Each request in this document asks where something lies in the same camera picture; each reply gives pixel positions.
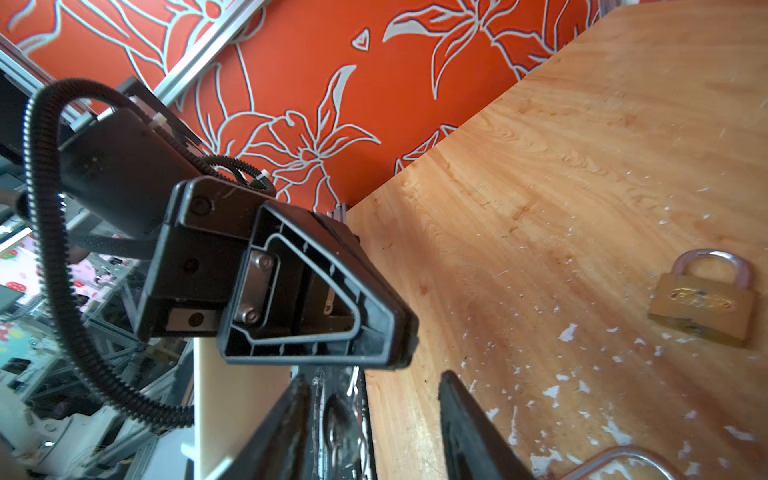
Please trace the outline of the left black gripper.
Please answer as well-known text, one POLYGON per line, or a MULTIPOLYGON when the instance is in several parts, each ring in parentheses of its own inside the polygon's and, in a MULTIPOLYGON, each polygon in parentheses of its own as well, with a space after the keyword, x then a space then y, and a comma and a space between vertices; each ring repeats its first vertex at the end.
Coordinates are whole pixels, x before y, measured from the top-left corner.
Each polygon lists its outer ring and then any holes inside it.
POLYGON ((347 225, 211 176, 174 187, 133 322, 229 364, 367 369, 408 367, 418 327, 347 225))

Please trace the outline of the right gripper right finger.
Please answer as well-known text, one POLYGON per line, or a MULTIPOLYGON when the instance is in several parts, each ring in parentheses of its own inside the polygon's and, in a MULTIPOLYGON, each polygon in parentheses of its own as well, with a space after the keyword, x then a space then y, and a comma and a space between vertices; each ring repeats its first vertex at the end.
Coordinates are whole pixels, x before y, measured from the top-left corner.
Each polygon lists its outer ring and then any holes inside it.
POLYGON ((441 374, 438 399, 449 479, 531 479, 533 475, 455 372, 441 374))

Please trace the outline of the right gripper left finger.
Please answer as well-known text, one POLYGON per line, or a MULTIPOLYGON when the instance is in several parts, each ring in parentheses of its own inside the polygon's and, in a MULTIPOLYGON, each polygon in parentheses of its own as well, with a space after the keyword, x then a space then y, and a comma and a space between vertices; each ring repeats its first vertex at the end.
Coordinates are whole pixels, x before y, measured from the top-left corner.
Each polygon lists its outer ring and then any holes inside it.
POLYGON ((310 417, 311 389, 299 375, 219 479, 301 479, 310 417))

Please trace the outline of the small brass padlock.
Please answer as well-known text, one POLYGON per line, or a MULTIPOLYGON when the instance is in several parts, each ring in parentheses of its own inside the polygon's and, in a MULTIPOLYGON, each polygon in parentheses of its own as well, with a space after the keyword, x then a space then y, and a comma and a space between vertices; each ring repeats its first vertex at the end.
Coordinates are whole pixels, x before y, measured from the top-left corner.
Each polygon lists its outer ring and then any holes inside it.
POLYGON ((744 347, 756 300, 753 277, 751 263, 740 256, 714 249, 690 250, 675 260, 670 272, 660 276, 647 317, 688 335, 744 347), (704 258, 730 263, 735 269, 734 279, 724 282, 690 274, 688 267, 704 258))

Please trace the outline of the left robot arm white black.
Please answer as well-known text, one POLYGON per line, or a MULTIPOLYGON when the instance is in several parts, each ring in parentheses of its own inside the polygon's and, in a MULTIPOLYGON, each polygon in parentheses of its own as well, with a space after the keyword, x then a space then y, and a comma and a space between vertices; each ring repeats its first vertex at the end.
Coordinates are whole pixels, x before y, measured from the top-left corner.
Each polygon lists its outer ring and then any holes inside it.
POLYGON ((102 401, 159 429, 195 418, 142 394, 97 350, 75 246, 148 263, 132 322, 142 341, 212 337, 230 364, 409 366, 417 316, 349 227, 280 201, 249 164, 192 153, 193 140, 137 80, 59 80, 27 103, 16 211, 37 240, 57 341, 102 401))

